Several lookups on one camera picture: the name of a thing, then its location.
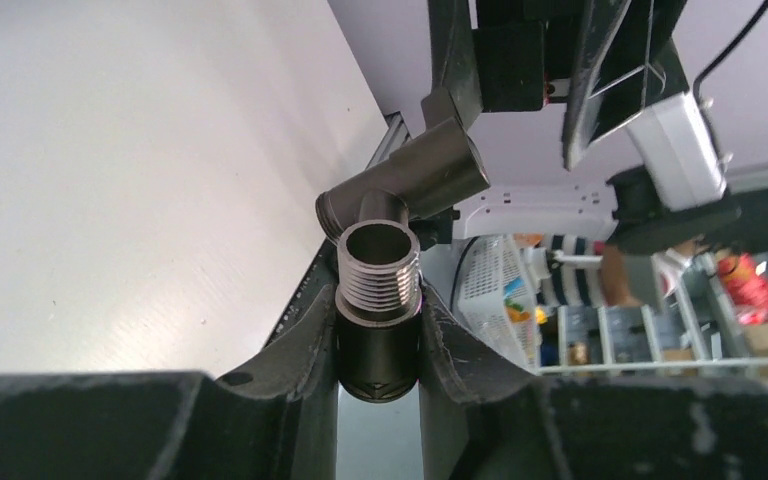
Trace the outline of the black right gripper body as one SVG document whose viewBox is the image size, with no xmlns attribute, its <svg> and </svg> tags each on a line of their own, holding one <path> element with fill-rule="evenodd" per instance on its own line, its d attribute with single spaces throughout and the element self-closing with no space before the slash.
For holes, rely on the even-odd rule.
<svg viewBox="0 0 768 480">
<path fill-rule="evenodd" d="M 582 1 L 478 0 L 472 30 L 485 113 L 567 101 Z"/>
</svg>

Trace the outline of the silver tee pipe fitting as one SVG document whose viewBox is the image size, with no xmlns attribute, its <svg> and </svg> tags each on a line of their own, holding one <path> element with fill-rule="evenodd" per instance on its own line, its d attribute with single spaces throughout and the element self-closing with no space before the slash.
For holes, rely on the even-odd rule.
<svg viewBox="0 0 768 480">
<path fill-rule="evenodd" d="M 339 381 L 368 403 L 397 400 L 418 379 L 418 240 L 401 223 L 362 221 L 338 240 L 337 262 Z"/>
</svg>

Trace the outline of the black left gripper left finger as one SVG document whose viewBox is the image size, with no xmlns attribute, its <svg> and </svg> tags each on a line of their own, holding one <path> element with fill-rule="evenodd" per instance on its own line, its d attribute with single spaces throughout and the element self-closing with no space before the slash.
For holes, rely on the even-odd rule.
<svg viewBox="0 0 768 480">
<path fill-rule="evenodd" d="M 219 379 L 0 376 L 0 479 L 332 479 L 334 289 Z"/>
</svg>

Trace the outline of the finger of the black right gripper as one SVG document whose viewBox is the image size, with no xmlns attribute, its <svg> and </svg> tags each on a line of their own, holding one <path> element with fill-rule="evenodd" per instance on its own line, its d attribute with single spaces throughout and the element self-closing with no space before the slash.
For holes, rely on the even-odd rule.
<svg viewBox="0 0 768 480">
<path fill-rule="evenodd" d="M 684 1 L 586 1 L 562 129 L 574 169 L 588 148 L 644 109 L 689 91 L 673 32 Z"/>
<path fill-rule="evenodd" d="M 469 129 L 483 111 L 467 0 L 428 0 L 432 88 L 426 127 L 456 118 Z"/>
</svg>

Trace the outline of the dark metal faucet handle valve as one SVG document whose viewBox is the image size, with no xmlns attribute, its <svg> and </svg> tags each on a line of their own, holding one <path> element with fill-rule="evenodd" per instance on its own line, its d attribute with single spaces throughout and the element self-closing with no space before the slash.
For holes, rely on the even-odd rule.
<svg viewBox="0 0 768 480">
<path fill-rule="evenodd" d="M 490 187 L 464 118 L 445 87 L 421 102 L 426 130 L 315 200 L 315 212 L 326 237 L 336 242 L 362 218 L 367 194 L 380 191 L 398 199 L 409 218 L 428 218 Z"/>
</svg>

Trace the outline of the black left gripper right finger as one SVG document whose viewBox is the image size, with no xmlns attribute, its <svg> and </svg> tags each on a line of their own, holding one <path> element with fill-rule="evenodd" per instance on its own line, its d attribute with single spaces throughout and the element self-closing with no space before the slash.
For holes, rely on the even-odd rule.
<svg viewBox="0 0 768 480">
<path fill-rule="evenodd" d="M 768 479 L 768 381 L 535 376 L 424 289 L 428 479 Z"/>
</svg>

